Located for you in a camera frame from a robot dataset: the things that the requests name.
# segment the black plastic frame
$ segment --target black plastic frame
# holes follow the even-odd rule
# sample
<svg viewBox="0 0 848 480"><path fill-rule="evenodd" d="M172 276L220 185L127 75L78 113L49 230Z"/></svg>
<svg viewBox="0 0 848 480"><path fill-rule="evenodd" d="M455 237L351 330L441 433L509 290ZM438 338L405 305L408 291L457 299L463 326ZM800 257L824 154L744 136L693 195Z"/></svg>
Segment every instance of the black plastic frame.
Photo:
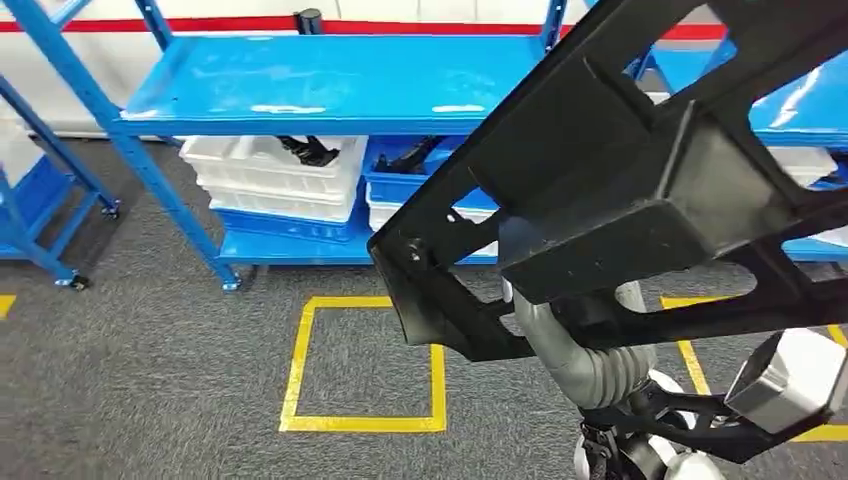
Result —
<svg viewBox="0 0 848 480"><path fill-rule="evenodd" d="M368 248L407 342L440 343L471 360L533 354L499 321L511 304L480 301L449 271L496 240L502 275L530 301L551 302L588 347L846 318L848 280L814 283L780 246L848 223L848 192L796 185L747 117L755 100L848 49L848 3L706 2L727 25L736 56L654 106L622 72L702 3L601 1L372 237ZM729 160L705 169L715 145L731 152L721 155ZM724 169L756 179L756 191L726 192L738 195L739 215L686 211L688 202L705 199L683 187L705 172L720 182ZM477 187L500 206L479 225L452 208ZM656 229L662 242L644 234ZM721 238L712 238L715 231ZM629 255L616 257L626 248ZM584 261L593 255L617 260L594 268ZM746 267L756 288L652 313L632 312L614 298L626 281L715 259Z"/></svg>

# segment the shelf upright post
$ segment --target shelf upright post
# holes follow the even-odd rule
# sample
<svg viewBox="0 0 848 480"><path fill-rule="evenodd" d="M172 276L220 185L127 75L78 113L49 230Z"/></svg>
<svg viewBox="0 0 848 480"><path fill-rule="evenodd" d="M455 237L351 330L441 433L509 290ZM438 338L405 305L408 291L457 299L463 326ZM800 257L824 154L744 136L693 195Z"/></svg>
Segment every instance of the shelf upright post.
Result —
<svg viewBox="0 0 848 480"><path fill-rule="evenodd" d="M53 130L33 111L29 103L12 87L2 74L0 74L0 96L32 128L38 138L44 141L44 147L47 152L65 164L73 172L77 181L85 185L88 191L97 194L97 198L103 204L104 213L116 213L118 211L118 204L120 202L109 193L100 179L82 163L79 157L59 140L59 137L53 133Z"/></svg>
<svg viewBox="0 0 848 480"><path fill-rule="evenodd" d="M562 29L562 18L565 16L565 7L568 4L567 0L551 0L548 4L548 13L545 15L545 23L542 24L542 31L539 34L539 39L542 41L542 47L545 53L550 52L556 42L559 41L559 32Z"/></svg>
<svg viewBox="0 0 848 480"><path fill-rule="evenodd" d="M135 4L141 11L141 16L144 17L144 23L147 25L148 30L153 34L153 38L156 39L159 48L164 52L174 38L174 35L171 33L171 27L168 26L165 17L162 16L159 6L154 0L135 0Z"/></svg>
<svg viewBox="0 0 848 480"><path fill-rule="evenodd" d="M170 31L167 30L161 13L153 2L139 3L152 7L149 10L143 9L142 14L146 21L159 26L157 42L164 48L170 40ZM109 100L38 2L5 0L5 4L21 28L88 108L100 127L106 131L130 168L159 199L165 211L185 233L209 267L221 278L224 290L236 289L239 285L238 276L229 265L218 258L215 244L147 154L141 140L116 131L115 126L121 121L120 110Z"/></svg>

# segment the yellow floor tape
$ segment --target yellow floor tape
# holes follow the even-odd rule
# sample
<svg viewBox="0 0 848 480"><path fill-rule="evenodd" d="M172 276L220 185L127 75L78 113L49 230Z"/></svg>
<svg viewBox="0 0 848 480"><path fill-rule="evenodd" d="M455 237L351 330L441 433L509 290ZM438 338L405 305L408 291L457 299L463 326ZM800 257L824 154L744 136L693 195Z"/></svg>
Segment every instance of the yellow floor tape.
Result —
<svg viewBox="0 0 848 480"><path fill-rule="evenodd" d="M0 320L6 320L6 315L15 303L15 295L0 295Z"/></svg>
<svg viewBox="0 0 848 480"><path fill-rule="evenodd" d="M303 370L309 350L309 337L318 308L389 308L389 297L312 297L303 307L292 354L291 369L283 407L280 412L281 432L365 432L424 433L442 432L447 426L447 393L445 390L445 352L441 345L430 345L429 417L333 417L298 416L297 402L303 385Z"/></svg>

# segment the shelf caster wheel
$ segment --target shelf caster wheel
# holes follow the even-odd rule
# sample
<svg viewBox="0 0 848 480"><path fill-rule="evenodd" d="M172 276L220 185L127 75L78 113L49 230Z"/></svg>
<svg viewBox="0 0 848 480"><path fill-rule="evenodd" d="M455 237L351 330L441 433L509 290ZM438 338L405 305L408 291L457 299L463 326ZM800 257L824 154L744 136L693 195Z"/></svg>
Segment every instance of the shelf caster wheel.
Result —
<svg viewBox="0 0 848 480"><path fill-rule="evenodd" d="M121 218L121 201L115 200L114 207L103 207L100 213L109 220L118 220Z"/></svg>
<svg viewBox="0 0 848 480"><path fill-rule="evenodd" d="M91 280L89 280L88 277L83 277L82 275L74 275L71 283L68 284L68 287L73 288L78 292L81 292L90 286Z"/></svg>
<svg viewBox="0 0 848 480"><path fill-rule="evenodd" d="M103 208L102 210L100 210L100 213L109 220L118 220L119 218L121 218L121 211L118 209L118 207Z"/></svg>

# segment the white plastic bin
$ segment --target white plastic bin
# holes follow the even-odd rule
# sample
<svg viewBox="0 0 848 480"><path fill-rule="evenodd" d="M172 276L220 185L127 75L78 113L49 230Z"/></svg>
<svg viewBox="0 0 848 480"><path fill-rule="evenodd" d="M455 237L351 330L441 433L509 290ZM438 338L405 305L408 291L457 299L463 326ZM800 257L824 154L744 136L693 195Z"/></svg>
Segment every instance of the white plastic bin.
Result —
<svg viewBox="0 0 848 480"><path fill-rule="evenodd" d="M836 162L824 148L768 147L777 163L798 185L809 187L836 170Z"/></svg>
<svg viewBox="0 0 848 480"><path fill-rule="evenodd" d="M297 195L279 192L245 191L206 184L198 177L197 184L212 196L213 208L283 215L286 217L344 223L350 219L356 200L356 186L343 195Z"/></svg>
<svg viewBox="0 0 848 480"><path fill-rule="evenodd" d="M376 232L389 221L389 218L391 218L392 215L400 210L402 205L399 203L373 202L371 201L371 192L367 187L366 191L366 201L368 202L368 208L370 210L368 214L368 225L371 227L371 230ZM482 223L494 213L494 210L481 210L477 208L460 207L455 210L456 213L462 216L462 218L467 218L474 223ZM493 242L480 250L477 250L474 252L474 255L485 255L490 257L498 256L498 242Z"/></svg>
<svg viewBox="0 0 848 480"><path fill-rule="evenodd" d="M339 156L324 167L301 165L274 137L191 137L180 156L198 184L240 191L348 195L356 189L368 137L321 137Z"/></svg>
<svg viewBox="0 0 848 480"><path fill-rule="evenodd" d="M0 119L0 164L13 188L42 156L44 152L14 120Z"/></svg>

